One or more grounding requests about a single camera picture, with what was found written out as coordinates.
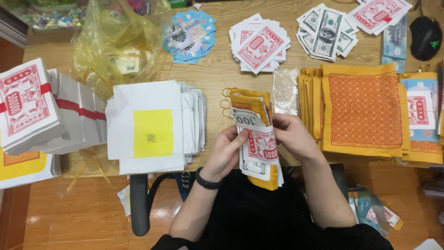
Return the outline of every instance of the yellow square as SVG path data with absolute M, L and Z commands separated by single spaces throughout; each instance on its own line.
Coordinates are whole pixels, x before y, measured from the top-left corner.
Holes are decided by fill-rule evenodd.
M 171 109 L 135 110 L 134 158 L 173 155 L 173 115 Z

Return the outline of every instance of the wooden desk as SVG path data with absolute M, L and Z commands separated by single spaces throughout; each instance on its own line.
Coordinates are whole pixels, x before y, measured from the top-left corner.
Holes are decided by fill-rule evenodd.
M 273 74 L 260 73 L 257 76 L 241 72 L 239 63 L 232 58 L 231 49 L 229 47 L 230 39 L 228 31 L 234 24 L 260 13 L 264 19 L 276 20 L 281 23 L 281 27 L 285 28 L 291 39 L 292 47 L 287 50 L 287 61 L 284 62 L 280 69 L 293 69 L 303 67 L 319 67 L 321 64 L 329 62 L 311 59 L 305 54 L 301 45 L 295 37 L 298 28 L 296 18 L 301 16 L 310 8 L 320 3 L 325 3 L 329 8 L 334 8 L 343 12 L 350 12 L 358 3 L 355 4 L 338 4 L 330 1 L 314 0 L 310 2 L 297 0 L 249 0 L 249 1 L 230 1 L 230 2 L 214 2 L 204 3 L 202 10 L 217 20 L 216 23 L 216 45 L 213 51 L 204 59 L 195 65 L 173 64 L 172 56 L 162 50 L 160 53 L 160 66 L 158 73 L 153 81 L 165 81 L 176 79 L 185 81 L 187 84 L 194 85 L 201 89 L 207 97 L 207 131 L 206 131 L 206 150 L 201 152 L 193 164 L 190 164 L 185 170 L 194 171 L 202 166 L 211 153 L 213 144 L 217 134 L 226 127 L 233 124 L 229 118 L 222 115 L 222 109 L 219 102 L 224 99 L 222 90 L 226 87 L 238 87 L 242 89 L 251 89 L 257 91 L 271 92 L 273 87 Z M 427 14 L 428 9 L 424 5 L 424 12 Z M 173 13 L 177 11 L 186 11 L 186 8 L 173 9 Z M 411 23 L 419 12 L 410 12 L 408 14 L 408 23 Z M 69 74 L 72 61 L 70 32 L 53 32 L 47 35 L 35 35 L 28 33 L 27 45 L 25 47 L 24 62 L 41 57 L 48 69 L 57 68 L 59 72 Z M 369 35 L 363 31 L 357 33 L 359 42 L 357 46 L 350 52 L 347 58 L 338 57 L 336 64 L 342 65 L 361 65 L 376 66 L 381 60 L 381 39 L 382 36 Z M 408 32 L 408 45 L 411 43 L 411 33 Z M 436 60 L 442 59 L 444 49 L 435 57 Z M 408 52 L 405 63 L 406 72 L 417 71 L 418 67 L 424 62 L 415 60 Z M 281 161 L 283 165 L 297 165 L 288 152 L 283 148 L 279 149 Z M 119 162 L 110 161 L 107 158 L 107 145 L 101 145 L 96 152 L 103 170 L 109 176 L 119 174 Z M 63 177 L 74 177 L 79 169 L 83 166 L 87 156 L 73 152 L 62 156 Z M 93 163 L 89 163 L 82 177 L 101 176 Z

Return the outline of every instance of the right hand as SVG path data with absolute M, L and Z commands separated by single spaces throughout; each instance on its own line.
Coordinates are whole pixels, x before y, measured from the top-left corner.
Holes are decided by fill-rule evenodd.
M 276 139 L 296 160 L 309 160 L 322 154 L 299 117 L 273 113 L 271 118 Z

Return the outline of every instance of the black gaming mouse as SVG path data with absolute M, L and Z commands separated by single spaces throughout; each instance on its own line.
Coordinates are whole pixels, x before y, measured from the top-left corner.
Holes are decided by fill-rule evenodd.
M 426 16 L 416 18 L 410 25 L 412 45 L 410 51 L 421 61 L 432 59 L 441 47 L 443 33 L 436 20 Z

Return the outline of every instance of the black sleeve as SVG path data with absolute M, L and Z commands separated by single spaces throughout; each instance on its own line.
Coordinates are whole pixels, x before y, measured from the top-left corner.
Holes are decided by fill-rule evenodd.
M 325 229 L 333 248 L 359 250 L 393 250 L 388 240 L 382 237 L 376 229 L 367 224 L 358 224 L 352 227 Z
M 169 234 L 164 234 L 157 241 L 156 245 L 151 248 L 151 250 L 193 250 L 194 249 L 193 242 L 189 240 L 185 240 L 182 238 L 173 238 Z

